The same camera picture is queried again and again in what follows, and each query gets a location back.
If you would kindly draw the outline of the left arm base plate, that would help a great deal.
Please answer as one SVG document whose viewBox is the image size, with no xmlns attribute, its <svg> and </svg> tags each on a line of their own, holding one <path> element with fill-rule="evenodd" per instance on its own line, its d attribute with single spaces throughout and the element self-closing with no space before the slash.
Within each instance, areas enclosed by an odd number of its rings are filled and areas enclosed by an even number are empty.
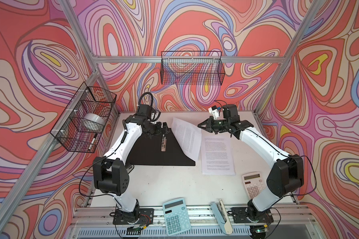
<svg viewBox="0 0 359 239">
<path fill-rule="evenodd" d="M 154 221 L 154 209 L 141 208 L 133 212 L 122 212 L 116 209 L 109 216 L 113 218 L 114 225 L 148 226 Z"/>
</svg>

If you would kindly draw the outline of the teal clip folder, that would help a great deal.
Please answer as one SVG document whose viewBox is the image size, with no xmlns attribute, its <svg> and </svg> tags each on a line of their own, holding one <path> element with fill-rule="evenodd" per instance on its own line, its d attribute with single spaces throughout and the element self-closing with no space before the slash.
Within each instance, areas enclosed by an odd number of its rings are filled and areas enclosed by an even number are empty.
<svg viewBox="0 0 359 239">
<path fill-rule="evenodd" d="M 126 158 L 126 165 L 195 166 L 195 161 L 182 151 L 171 128 L 154 136 L 137 137 Z"/>
</svg>

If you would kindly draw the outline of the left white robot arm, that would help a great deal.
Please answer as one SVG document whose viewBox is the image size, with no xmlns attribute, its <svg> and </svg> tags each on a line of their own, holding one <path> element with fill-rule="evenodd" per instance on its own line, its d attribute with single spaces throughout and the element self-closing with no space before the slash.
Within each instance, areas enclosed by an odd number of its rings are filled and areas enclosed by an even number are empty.
<svg viewBox="0 0 359 239">
<path fill-rule="evenodd" d="M 123 131 L 115 144 L 102 157 L 93 161 L 93 183 L 97 190 L 113 197 L 124 213 L 137 211 L 138 200 L 127 193 L 130 177 L 126 161 L 134 144 L 145 134 L 169 133 L 166 122 L 152 122 L 146 116 L 130 115 L 122 121 Z"/>
</svg>

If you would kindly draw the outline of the white printed paper sheets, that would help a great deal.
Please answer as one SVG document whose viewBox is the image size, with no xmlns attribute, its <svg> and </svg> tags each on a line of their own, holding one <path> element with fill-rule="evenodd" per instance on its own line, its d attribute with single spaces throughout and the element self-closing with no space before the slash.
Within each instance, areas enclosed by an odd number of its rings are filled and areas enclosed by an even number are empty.
<svg viewBox="0 0 359 239">
<path fill-rule="evenodd" d="M 200 150 L 204 175 L 235 175 L 232 147 L 228 136 L 204 136 Z"/>
</svg>

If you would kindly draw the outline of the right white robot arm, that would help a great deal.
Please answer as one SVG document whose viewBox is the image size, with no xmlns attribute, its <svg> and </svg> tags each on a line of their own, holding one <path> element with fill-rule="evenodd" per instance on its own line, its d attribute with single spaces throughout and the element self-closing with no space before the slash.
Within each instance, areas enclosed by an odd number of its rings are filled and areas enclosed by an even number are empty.
<svg viewBox="0 0 359 239">
<path fill-rule="evenodd" d="M 249 213 L 262 213 L 270 209 L 286 194 L 304 185 L 304 163 L 298 154 L 291 155 L 267 140 L 252 123 L 247 120 L 216 120 L 213 117 L 197 125 L 210 133 L 229 133 L 249 145 L 270 167 L 266 186 L 247 206 Z"/>
</svg>

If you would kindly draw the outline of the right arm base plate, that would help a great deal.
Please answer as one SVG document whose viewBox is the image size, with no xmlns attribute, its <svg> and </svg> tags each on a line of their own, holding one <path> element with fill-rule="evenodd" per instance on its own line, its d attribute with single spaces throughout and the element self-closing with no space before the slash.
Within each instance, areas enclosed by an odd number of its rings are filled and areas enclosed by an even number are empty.
<svg viewBox="0 0 359 239">
<path fill-rule="evenodd" d="M 229 216 L 233 217 L 235 223 L 262 223 L 272 224 L 274 222 L 270 210 L 259 212 L 252 207 L 233 207 L 227 212 Z"/>
</svg>

